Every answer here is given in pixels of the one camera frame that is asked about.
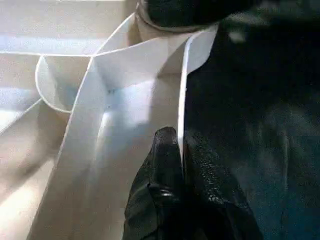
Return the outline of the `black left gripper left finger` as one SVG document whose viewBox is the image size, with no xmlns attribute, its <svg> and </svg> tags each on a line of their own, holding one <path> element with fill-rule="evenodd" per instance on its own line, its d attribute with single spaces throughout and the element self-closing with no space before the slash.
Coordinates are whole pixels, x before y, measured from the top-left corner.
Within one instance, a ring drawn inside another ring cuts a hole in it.
<svg viewBox="0 0 320 240">
<path fill-rule="evenodd" d="M 181 240 L 184 180 L 176 130 L 163 127 L 139 168 L 124 212 L 125 240 Z"/>
</svg>

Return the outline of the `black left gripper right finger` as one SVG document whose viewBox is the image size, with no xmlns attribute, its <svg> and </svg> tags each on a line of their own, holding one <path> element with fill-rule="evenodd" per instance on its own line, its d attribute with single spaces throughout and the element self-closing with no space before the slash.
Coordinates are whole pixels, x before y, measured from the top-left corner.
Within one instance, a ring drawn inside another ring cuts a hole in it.
<svg viewBox="0 0 320 240">
<path fill-rule="evenodd" d="M 238 180 L 198 132 L 184 134 L 183 164 L 195 240 L 264 238 Z"/>
</svg>

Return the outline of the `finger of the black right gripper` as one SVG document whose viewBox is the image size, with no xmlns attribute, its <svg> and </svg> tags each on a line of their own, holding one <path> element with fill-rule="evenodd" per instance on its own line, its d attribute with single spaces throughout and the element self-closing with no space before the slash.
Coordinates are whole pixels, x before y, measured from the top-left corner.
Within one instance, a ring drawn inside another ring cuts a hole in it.
<svg viewBox="0 0 320 240">
<path fill-rule="evenodd" d="M 160 27 L 207 25 L 227 15 L 225 0 L 149 0 L 146 13 Z"/>
</svg>

